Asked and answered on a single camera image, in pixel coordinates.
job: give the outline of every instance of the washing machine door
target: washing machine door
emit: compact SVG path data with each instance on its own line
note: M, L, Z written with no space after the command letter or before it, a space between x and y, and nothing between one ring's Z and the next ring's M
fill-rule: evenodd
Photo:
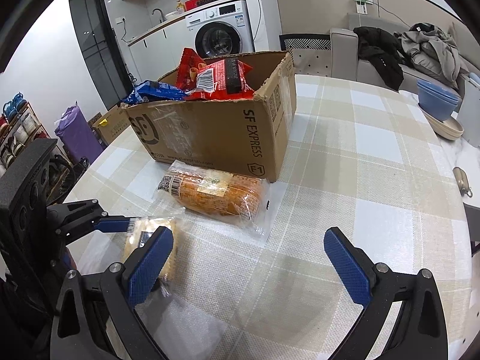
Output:
M201 27L195 39L197 53L202 58L239 54L242 40L231 25L213 22Z

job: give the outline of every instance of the blue snack bag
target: blue snack bag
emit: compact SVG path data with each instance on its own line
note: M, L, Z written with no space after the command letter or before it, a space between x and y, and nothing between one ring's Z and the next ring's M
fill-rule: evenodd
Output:
M147 80L137 85L123 102L129 105L136 105L158 100L181 101L184 97L187 97L187 94L173 85Z

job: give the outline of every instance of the plastic bag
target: plastic bag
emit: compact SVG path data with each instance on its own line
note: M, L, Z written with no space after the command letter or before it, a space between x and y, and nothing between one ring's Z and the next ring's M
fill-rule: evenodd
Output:
M245 74L253 68L237 58L226 58L200 69L196 88L186 100L252 99L254 90L247 84Z
M198 71L205 66L207 66L206 62L195 50L188 47L184 48L180 65L178 66L177 81L175 83L177 88L184 91L195 89Z
M163 176L158 190L168 192L186 208L247 230L256 239L266 235L269 185L264 179L177 160Z
M125 247L123 250L122 263L124 263L136 248L142 248L148 239L160 226L169 228L173 234L173 249L158 275L162 295L167 297L172 294L173 279L175 277L176 258L178 250L178 221L174 217L156 218L145 216L130 221L126 232Z
M180 101L186 96L187 94L184 91L173 85L158 81L144 81L137 85L123 102L129 105L136 105L158 100Z

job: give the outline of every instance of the plastic wrapped bread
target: plastic wrapped bread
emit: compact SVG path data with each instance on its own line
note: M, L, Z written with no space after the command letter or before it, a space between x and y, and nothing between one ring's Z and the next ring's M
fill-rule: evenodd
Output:
M162 293L168 296L171 294L172 281L175 277L178 249L178 229L175 218L143 217L131 221L126 233L122 262L124 263L136 248L142 248L160 226L169 228L173 234L172 251L158 275Z
M261 231L258 226L268 203L266 180L175 161L158 189L193 211Z

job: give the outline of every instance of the table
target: table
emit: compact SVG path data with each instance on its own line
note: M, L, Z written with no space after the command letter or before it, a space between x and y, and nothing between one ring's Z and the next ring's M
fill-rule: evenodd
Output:
M361 312L323 251L338 226L374 263L436 279L449 352L465 351L470 240L462 199L440 143L413 100L357 82L297 76L298 107L279 180L273 225L258 244L188 217L176 295L137 309L172 359L327 359ZM95 161L68 201L96 198L111 215L159 210L155 163L131 128ZM123 236L72 245L82 273L119 258ZM369 358L393 327L394 304Z
M410 98L414 102L418 102L418 96L406 91L400 91L403 96ZM460 167L465 170L469 179L470 187L474 191L473 196L463 196L462 200L465 204L480 208L480 149L470 145L465 139L456 140L445 139L437 135L438 141L448 159L450 168ZM467 348L477 334L480 332L480 254L477 253L472 258L472 292L470 296L470 307L466 316L465 323L465 342L462 347Z

